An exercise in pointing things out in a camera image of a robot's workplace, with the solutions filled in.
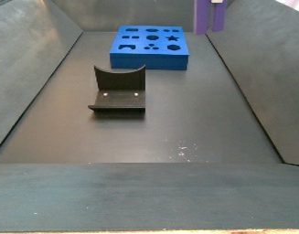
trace circular hole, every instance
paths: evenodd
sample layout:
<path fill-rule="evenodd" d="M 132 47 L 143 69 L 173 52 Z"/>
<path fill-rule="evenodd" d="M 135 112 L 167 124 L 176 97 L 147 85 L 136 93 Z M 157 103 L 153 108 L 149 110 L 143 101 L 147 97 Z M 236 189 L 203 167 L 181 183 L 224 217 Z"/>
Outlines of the circular hole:
<path fill-rule="evenodd" d="M 151 33 L 155 33 L 155 32 L 157 32 L 159 30 L 155 29 L 155 28 L 148 28 L 145 31 L 147 31 L 147 32 L 151 32 Z"/>
<path fill-rule="evenodd" d="M 155 36 L 155 35 L 148 35 L 147 36 L 147 40 L 157 40 L 157 39 L 159 39 L 159 37 Z"/>

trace bin floor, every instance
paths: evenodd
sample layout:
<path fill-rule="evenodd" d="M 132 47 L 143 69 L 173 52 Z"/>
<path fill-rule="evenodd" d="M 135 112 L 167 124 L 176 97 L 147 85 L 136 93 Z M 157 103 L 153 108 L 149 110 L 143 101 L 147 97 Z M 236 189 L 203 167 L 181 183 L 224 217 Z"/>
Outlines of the bin floor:
<path fill-rule="evenodd" d="M 147 110 L 93 114 L 92 66 L 115 33 L 84 33 L 0 147 L 0 163 L 278 164 L 207 37 L 187 34 L 187 70 L 147 70 Z"/>

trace blue foam block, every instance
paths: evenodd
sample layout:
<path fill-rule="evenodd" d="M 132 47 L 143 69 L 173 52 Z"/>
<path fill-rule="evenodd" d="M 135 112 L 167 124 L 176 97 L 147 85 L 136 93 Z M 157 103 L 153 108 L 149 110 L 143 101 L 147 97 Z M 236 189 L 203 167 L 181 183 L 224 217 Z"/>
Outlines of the blue foam block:
<path fill-rule="evenodd" d="M 181 27 L 120 26 L 109 50 L 113 69 L 187 69 L 188 56 Z"/>

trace gray wall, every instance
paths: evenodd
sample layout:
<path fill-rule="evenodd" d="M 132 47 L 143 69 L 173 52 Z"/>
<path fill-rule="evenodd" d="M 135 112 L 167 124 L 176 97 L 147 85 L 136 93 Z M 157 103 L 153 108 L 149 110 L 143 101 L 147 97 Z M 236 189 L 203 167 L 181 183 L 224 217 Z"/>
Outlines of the gray wall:
<path fill-rule="evenodd" d="M 145 230 L 163 233 L 163 229 L 176 234 L 208 232 L 169 230 L 299 234 L 299 230 L 231 231 L 299 229 L 299 168 L 224 164 L 0 165 L 1 233 L 115 234 L 109 231 L 119 230 L 152 234 Z"/>
<path fill-rule="evenodd" d="M 235 0 L 226 30 L 208 37 L 284 161 L 299 165 L 299 12 Z"/>
<path fill-rule="evenodd" d="M 235 0 L 228 0 L 228 6 L 232 4 L 234 1 L 235 1 Z"/>
<path fill-rule="evenodd" d="M 49 0 L 0 5 L 0 143 L 80 33 Z"/>
<path fill-rule="evenodd" d="M 84 31 L 120 25 L 183 26 L 192 32 L 193 0 L 52 0 Z"/>

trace dark gray surface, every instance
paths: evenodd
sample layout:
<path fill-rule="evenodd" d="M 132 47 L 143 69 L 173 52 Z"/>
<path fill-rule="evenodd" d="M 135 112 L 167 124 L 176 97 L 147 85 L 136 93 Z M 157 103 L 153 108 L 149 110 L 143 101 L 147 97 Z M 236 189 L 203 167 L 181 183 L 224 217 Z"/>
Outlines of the dark gray surface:
<path fill-rule="evenodd" d="M 49 0 L 0 5 L 0 143 L 80 33 Z"/>
<path fill-rule="evenodd" d="M 144 118 L 107 118 L 87 106 L 93 65 L 111 70 L 115 34 L 84 33 L 0 148 L 0 163 L 279 163 L 207 38 L 185 36 L 187 71 L 147 70 Z"/>
<path fill-rule="evenodd" d="M 299 12 L 238 0 L 208 36 L 284 161 L 299 165 Z"/>
<path fill-rule="evenodd" d="M 84 31 L 116 32 L 120 25 L 183 26 L 192 32 L 192 0 L 52 0 Z"/>
<path fill-rule="evenodd" d="M 0 165 L 0 231 L 299 229 L 299 167 Z"/>

